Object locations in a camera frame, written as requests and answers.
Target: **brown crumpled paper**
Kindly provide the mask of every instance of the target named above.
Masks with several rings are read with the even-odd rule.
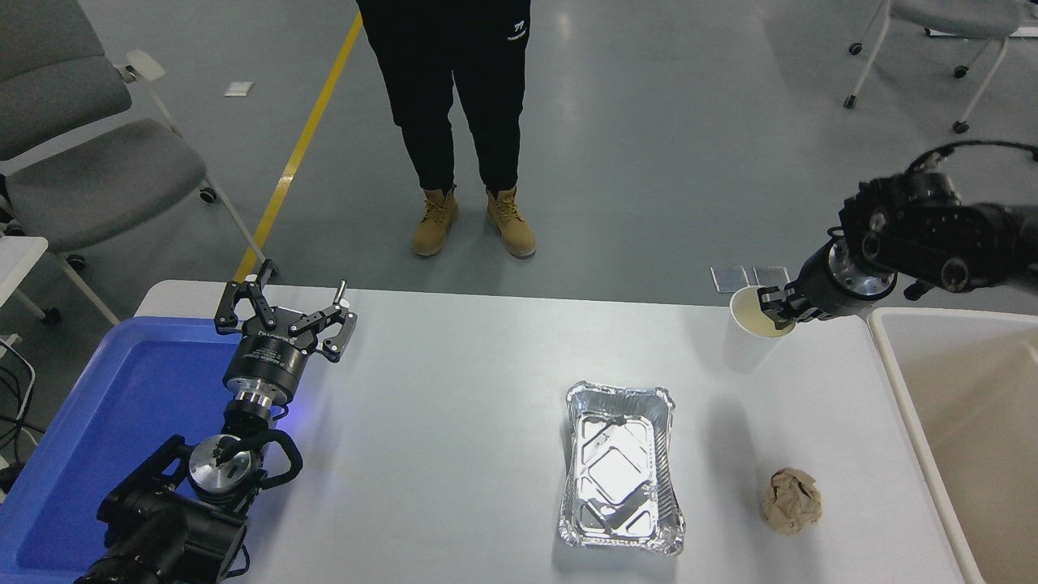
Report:
[[[771,475],[771,488],[764,501],[764,520],[768,527],[795,535],[822,519],[822,495],[815,479],[797,469],[783,469]]]

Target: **chair leg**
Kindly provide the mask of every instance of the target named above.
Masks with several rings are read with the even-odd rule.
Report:
[[[47,313],[44,312],[44,309],[39,308],[38,305],[33,303],[32,299],[26,297],[24,291],[22,291],[21,289],[15,289],[11,296],[18,299],[18,302],[22,303],[25,309],[29,311],[29,314],[31,314],[32,316],[38,318],[39,321],[44,321],[47,318]]]
[[[857,102],[857,93],[862,90],[862,85],[865,84],[865,78],[869,76],[869,69],[872,68],[872,62],[876,60],[876,54],[879,53],[879,48],[883,45],[883,39],[886,38],[886,31],[891,28],[891,0],[883,0],[880,3],[883,11],[883,25],[879,29],[879,36],[876,38],[876,45],[872,48],[869,53],[869,60],[865,62],[865,68],[862,69],[862,75],[857,78],[857,83],[854,84],[854,90],[847,95],[844,100],[844,107],[851,109],[854,107],[854,103]]]
[[[260,248],[260,245],[256,244],[254,239],[252,239],[252,233],[249,232],[248,227],[245,226],[245,222],[242,221],[241,215],[238,214],[238,210],[235,208],[235,205],[231,204],[230,199],[227,198],[226,192],[222,188],[220,188],[219,185],[216,184],[216,180],[211,178],[208,174],[206,175],[206,184],[208,184],[213,190],[217,192],[218,198],[220,199],[220,201],[223,202],[223,207],[226,208],[227,213],[230,214],[230,218],[235,221],[235,224],[238,225],[238,229],[242,231],[242,234],[245,235],[245,241],[248,242],[249,247],[251,247],[252,251],[255,252],[256,257],[260,257],[261,261],[265,261],[267,259],[267,255],[264,254],[263,250]]]
[[[982,54],[984,54],[984,51],[986,51],[987,48],[988,48],[988,46],[990,46],[990,45],[991,45],[991,40],[990,39],[986,40],[984,43],[984,46],[981,47],[979,51],[977,51],[976,55],[974,55],[974,58],[969,59],[969,63],[968,64],[964,64],[964,65],[960,64],[959,66],[955,67],[955,78],[956,79],[962,79],[963,77],[965,77],[966,76],[966,72],[968,72],[969,68],[974,64],[976,64],[977,59],[979,59],[980,56]]]
[[[15,289],[12,295],[25,307],[29,314],[44,322],[45,325],[59,325],[61,323],[61,312],[57,309],[44,310],[25,296],[21,289]]]
[[[865,35],[869,33],[869,30],[872,28],[872,25],[876,22],[876,17],[879,16],[880,8],[882,8],[883,4],[885,4],[885,3],[886,3],[886,0],[879,0],[879,2],[876,3],[876,9],[872,11],[872,18],[869,19],[869,24],[866,25],[865,30],[862,31],[862,35],[857,37],[857,46],[858,47],[861,47],[862,43],[865,41]]]
[[[58,258],[58,263],[61,266],[61,271],[65,272],[65,275],[67,275],[69,279],[71,279],[72,282],[76,284],[76,287],[79,287],[83,296],[86,297],[87,300],[89,300],[90,303],[92,303],[93,306],[98,308],[101,314],[104,315],[105,319],[108,321],[108,323],[112,324],[112,327],[117,326],[119,324],[119,319],[105,305],[105,303],[94,294],[93,289],[91,289],[90,286],[87,285],[85,281],[83,281],[83,278],[80,277],[78,273],[76,273],[76,270],[72,269],[72,266],[69,265],[69,260],[65,257],[65,254],[57,252],[53,252],[53,254]]]
[[[969,100],[969,105],[966,106],[966,110],[962,112],[962,116],[959,117],[959,119],[952,126],[952,129],[955,130],[956,134],[961,134],[969,129],[969,124],[966,123],[966,118],[969,117],[969,114],[973,112],[973,108],[977,105],[977,101],[980,99],[981,93],[983,93],[984,89],[987,88],[987,84],[991,81],[991,77],[994,76],[994,72],[999,68],[999,65],[1002,64],[1002,59],[1005,58],[1006,50],[1008,48],[1009,37],[1007,36],[1002,39],[1002,47],[999,49],[999,56],[995,57],[994,64],[991,65],[991,68],[987,72],[987,76],[984,77],[984,81],[980,84],[980,87],[977,88],[977,92],[974,93],[973,99]]]

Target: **blue bin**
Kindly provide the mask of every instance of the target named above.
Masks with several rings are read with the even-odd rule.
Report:
[[[101,557],[105,496],[170,436],[220,430],[239,340],[211,321],[154,317],[105,336],[0,505],[0,582],[67,584]]]

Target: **white table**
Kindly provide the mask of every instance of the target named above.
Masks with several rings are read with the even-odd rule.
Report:
[[[0,305],[7,302],[44,251],[47,240],[43,237],[0,237]]]
[[[211,318],[221,290],[165,281],[137,314]],[[272,304],[307,312],[332,296],[267,287]],[[719,357],[723,308],[347,299],[359,322],[342,363],[310,361],[279,426],[305,468],[249,513],[250,584],[961,582],[858,319],[798,327],[740,376]],[[670,389],[681,556],[559,539],[564,395],[584,379]],[[823,496],[821,523],[795,537],[760,518],[769,476],[787,466]]]

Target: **tan boot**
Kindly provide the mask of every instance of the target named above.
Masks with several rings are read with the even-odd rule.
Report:
[[[526,219],[516,206],[516,188],[502,190],[494,198],[487,191],[487,218],[501,231],[504,248],[516,257],[532,255],[537,251],[537,239],[534,229],[529,228]]]
[[[433,255],[447,242],[447,229],[458,218],[458,201],[452,188],[443,190],[427,190],[426,216],[421,218],[414,229],[411,251],[419,255]]]

